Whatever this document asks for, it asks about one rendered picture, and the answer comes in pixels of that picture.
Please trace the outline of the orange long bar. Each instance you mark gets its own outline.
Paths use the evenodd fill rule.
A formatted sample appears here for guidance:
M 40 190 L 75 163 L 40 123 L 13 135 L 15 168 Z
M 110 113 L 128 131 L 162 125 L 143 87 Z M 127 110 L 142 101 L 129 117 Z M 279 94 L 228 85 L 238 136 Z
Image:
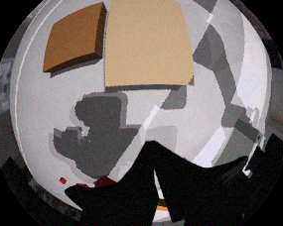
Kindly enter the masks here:
M 168 211 L 168 205 L 165 204 L 165 200 L 164 199 L 158 199 L 160 201 L 158 201 L 158 207 L 156 209 L 156 211 L 158 211 L 158 209 L 160 209 L 160 211 Z

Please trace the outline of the brown rectangular block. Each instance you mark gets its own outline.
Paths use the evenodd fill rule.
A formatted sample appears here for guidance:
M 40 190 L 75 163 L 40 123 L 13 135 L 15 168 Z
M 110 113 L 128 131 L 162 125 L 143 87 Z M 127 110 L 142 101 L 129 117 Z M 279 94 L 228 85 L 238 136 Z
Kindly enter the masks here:
M 54 23 L 43 58 L 43 73 L 102 58 L 106 11 L 104 2 L 97 2 Z

